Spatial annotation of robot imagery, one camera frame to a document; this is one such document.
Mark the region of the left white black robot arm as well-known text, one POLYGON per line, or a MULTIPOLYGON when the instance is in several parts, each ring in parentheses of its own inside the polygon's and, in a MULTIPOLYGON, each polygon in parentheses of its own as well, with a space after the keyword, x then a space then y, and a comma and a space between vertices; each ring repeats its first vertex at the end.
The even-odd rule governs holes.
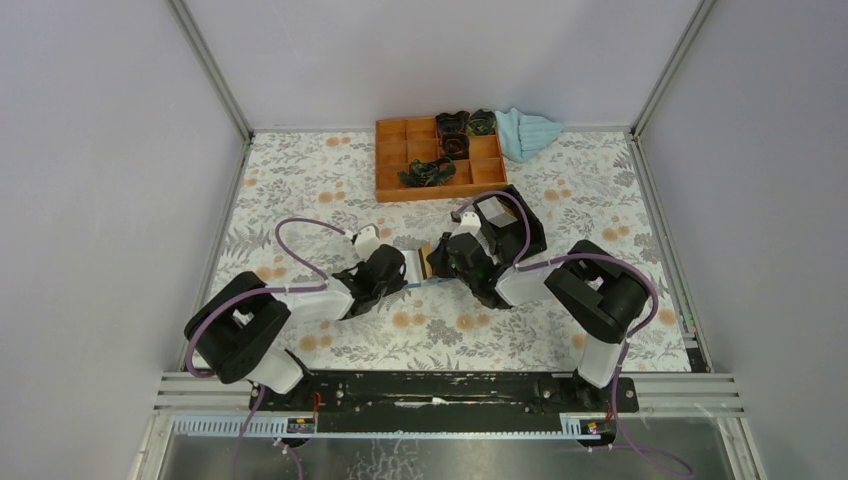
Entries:
POLYGON ((186 367, 223 384, 241 380, 271 390, 288 411, 309 401, 305 368, 274 342, 289 322, 347 320, 368 313, 406 285, 403 253, 382 244, 324 284, 270 287, 256 273, 237 275, 189 320, 186 367))

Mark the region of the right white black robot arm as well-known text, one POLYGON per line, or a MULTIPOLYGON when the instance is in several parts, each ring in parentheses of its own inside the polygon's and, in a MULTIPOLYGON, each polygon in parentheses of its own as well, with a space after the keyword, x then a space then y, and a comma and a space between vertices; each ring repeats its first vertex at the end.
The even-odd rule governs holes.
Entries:
POLYGON ((586 332, 573 396, 589 412, 612 400, 610 382, 620 372, 626 345, 659 308, 657 289, 646 275, 588 240, 560 257, 507 266, 496 263, 475 235, 448 233, 423 263, 430 276, 459 280, 490 309, 558 301, 586 332))

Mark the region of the gold black credit card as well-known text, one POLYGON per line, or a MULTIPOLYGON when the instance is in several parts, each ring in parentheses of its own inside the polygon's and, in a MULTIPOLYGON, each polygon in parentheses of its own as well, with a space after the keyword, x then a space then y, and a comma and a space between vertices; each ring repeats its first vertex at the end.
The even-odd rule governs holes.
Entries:
POLYGON ((427 280, 433 276, 433 268, 428 260, 431 253, 432 246, 430 243, 425 243, 418 249, 421 278, 423 280, 427 280))

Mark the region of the blue leather card holder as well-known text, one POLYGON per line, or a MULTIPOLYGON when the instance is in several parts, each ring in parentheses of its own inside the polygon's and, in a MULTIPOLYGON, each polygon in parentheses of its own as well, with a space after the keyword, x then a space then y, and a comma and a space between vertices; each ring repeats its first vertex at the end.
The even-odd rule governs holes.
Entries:
POLYGON ((421 287, 427 287, 431 285, 436 285, 442 282, 451 281, 451 278, 439 277, 434 273, 433 276, 427 280, 423 280, 421 278, 420 264, 419 264, 419 256, 418 249, 416 250, 403 250, 405 258, 405 273, 404 280, 406 284, 403 286, 403 289, 415 289, 421 287))

